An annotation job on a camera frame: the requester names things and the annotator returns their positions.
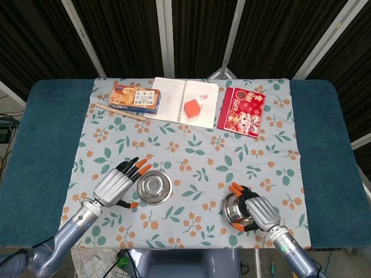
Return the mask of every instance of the cable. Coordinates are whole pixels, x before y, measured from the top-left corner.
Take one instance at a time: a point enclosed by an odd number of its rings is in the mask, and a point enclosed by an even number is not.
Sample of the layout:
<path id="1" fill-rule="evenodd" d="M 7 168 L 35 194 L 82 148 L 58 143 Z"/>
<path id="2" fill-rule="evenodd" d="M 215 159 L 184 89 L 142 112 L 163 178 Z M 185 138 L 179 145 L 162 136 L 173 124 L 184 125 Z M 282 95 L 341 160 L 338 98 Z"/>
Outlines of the cable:
<path id="1" fill-rule="evenodd" d="M 19 126 L 19 124 L 20 124 L 19 120 L 16 120 L 13 117 L 2 116 L 1 114 L 0 114 L 0 122 L 8 122 L 8 123 L 11 123 L 15 126 Z"/>
<path id="2" fill-rule="evenodd" d="M 10 141 L 9 141 L 8 147 L 6 148 L 6 151 L 5 151 L 6 155 L 4 156 L 4 158 L 3 158 L 2 161 L 1 161 L 1 167 L 0 167 L 0 179 L 1 179 L 1 177 L 2 177 L 2 172 L 3 172 L 3 170 L 5 169 L 5 164 L 6 164 L 7 160 L 8 160 L 7 156 L 8 156 L 8 154 L 10 153 L 10 152 L 9 152 L 10 145 L 11 145 L 11 143 L 12 143 L 12 141 L 13 141 L 13 139 L 14 139 L 16 133 L 17 133 L 17 128 L 18 128 L 18 127 L 15 126 L 15 127 L 14 127 L 14 130 L 12 130 L 12 126 L 10 126 L 9 128 L 10 128 L 10 130 L 12 131 L 12 137 L 10 138 Z"/>
<path id="3" fill-rule="evenodd" d="M 22 112 L 24 112 L 24 110 L 17 111 L 17 112 L 14 112 L 14 111 L 12 111 L 12 112 L 1 112 L 1 114 L 12 114 L 12 113 L 22 113 Z"/>
<path id="4" fill-rule="evenodd" d="M 49 241 L 50 239 L 52 239 L 52 238 L 54 238 L 54 237 L 50 237 L 50 238 L 44 240 L 43 242 L 40 242 L 40 243 L 38 243 L 38 244 L 36 244 L 36 245 L 33 245 L 33 248 L 36 248 L 36 247 L 38 247 L 38 246 L 40 246 L 40 245 L 42 245 L 42 244 L 48 242 L 48 241 Z M 2 262 L 0 262 L 0 268 L 1 268 L 1 267 L 2 267 L 6 262 L 8 262 L 8 260 L 14 258 L 16 255 L 19 255 L 19 254 L 22 254 L 22 253 L 26 253 L 26 252 L 27 252 L 27 249 L 26 249 L 26 248 L 21 248 L 21 249 L 17 250 L 16 252 L 14 252 L 13 254 L 7 256 L 7 257 L 6 257 Z"/>
<path id="5" fill-rule="evenodd" d="M 331 259 L 332 251 L 330 251 L 329 259 L 327 261 L 326 270 L 325 270 L 325 276 L 327 276 L 327 271 L 329 270 L 329 264 Z"/>
<path id="6" fill-rule="evenodd" d="M 122 259 L 123 255 L 124 255 L 125 251 L 122 252 L 121 256 L 117 259 L 116 263 L 114 263 L 110 269 L 104 274 L 104 276 L 102 278 L 106 278 L 107 275 L 111 272 L 111 270 L 113 270 L 113 268 L 118 264 L 118 262 L 120 261 L 120 259 Z"/>
<path id="7" fill-rule="evenodd" d="M 274 263 L 273 262 L 271 264 L 271 275 L 272 275 L 272 278 L 276 278 L 276 275 L 274 273 Z"/>
<path id="8" fill-rule="evenodd" d="M 128 249 L 125 249 L 125 251 L 126 251 L 126 253 L 128 254 L 128 256 L 129 256 L 130 261 L 132 262 L 132 266 L 133 266 L 133 269 L 134 269 L 135 278 L 138 278 L 138 276 L 137 276 L 137 272 L 139 273 L 139 271 L 138 271 L 137 266 L 136 266 L 136 264 L 135 264 L 135 262 L 134 262 L 134 260 L 133 260 L 133 257 L 132 257 L 132 255 L 130 254 L 130 252 L 129 252 Z"/>
<path id="9" fill-rule="evenodd" d="M 241 270 L 241 275 L 248 274 L 250 272 L 250 267 L 248 265 L 245 265 L 243 263 L 239 264 L 239 268 Z"/>
<path id="10" fill-rule="evenodd" d="M 14 112 L 14 113 L 1 113 L 1 115 L 4 115 L 4 116 L 17 116 L 17 115 L 22 115 L 23 112 Z"/>

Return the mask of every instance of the biscuit box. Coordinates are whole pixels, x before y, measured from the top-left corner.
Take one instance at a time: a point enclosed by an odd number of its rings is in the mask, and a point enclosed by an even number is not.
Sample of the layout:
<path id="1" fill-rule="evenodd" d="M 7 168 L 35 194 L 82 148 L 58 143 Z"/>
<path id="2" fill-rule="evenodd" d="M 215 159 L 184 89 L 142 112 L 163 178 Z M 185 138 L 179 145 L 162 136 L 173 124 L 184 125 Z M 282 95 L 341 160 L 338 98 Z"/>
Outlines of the biscuit box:
<path id="1" fill-rule="evenodd" d="M 228 87 L 221 106 L 218 129 L 257 138 L 263 117 L 265 95 Z"/>
<path id="2" fill-rule="evenodd" d="M 124 111 L 157 114 L 160 100 L 161 93 L 157 89 L 116 84 L 108 103 Z"/>

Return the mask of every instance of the red notebook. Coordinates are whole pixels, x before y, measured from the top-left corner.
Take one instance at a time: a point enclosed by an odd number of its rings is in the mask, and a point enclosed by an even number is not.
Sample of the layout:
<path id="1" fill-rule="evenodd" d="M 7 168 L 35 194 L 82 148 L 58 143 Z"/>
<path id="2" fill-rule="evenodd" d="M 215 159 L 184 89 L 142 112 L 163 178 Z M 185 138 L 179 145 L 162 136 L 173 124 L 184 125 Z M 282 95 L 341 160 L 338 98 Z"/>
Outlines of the red notebook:
<path id="1" fill-rule="evenodd" d="M 227 88 L 217 128 L 257 138 L 263 117 L 265 95 Z"/>

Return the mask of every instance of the red cube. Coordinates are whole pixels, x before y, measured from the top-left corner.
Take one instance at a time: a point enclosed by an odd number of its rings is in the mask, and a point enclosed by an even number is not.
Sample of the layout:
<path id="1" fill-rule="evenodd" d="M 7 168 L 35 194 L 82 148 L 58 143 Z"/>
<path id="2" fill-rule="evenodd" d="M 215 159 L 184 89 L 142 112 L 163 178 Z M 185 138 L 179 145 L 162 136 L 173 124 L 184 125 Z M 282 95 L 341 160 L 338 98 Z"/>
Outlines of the red cube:
<path id="1" fill-rule="evenodd" d="M 196 100 L 191 100 L 184 104 L 184 112 L 187 114 L 188 118 L 197 116 L 200 111 L 201 107 L 198 105 Z"/>

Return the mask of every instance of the stainless steel bowl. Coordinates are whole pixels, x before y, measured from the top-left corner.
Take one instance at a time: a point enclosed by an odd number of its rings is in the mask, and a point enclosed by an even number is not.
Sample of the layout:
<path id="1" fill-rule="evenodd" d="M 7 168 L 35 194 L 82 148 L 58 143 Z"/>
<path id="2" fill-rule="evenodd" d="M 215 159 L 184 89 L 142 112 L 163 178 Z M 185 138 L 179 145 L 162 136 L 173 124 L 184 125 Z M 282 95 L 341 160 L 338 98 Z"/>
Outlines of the stainless steel bowl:
<path id="1" fill-rule="evenodd" d="M 166 201 L 172 194 L 172 181 L 163 172 L 147 171 L 138 180 L 137 191 L 144 203 L 156 206 Z"/>
<path id="2" fill-rule="evenodd" d="M 251 215 L 245 214 L 239 209 L 237 198 L 233 193 L 228 194 L 223 201 L 223 215 L 231 225 L 239 223 L 245 226 L 254 222 Z"/>

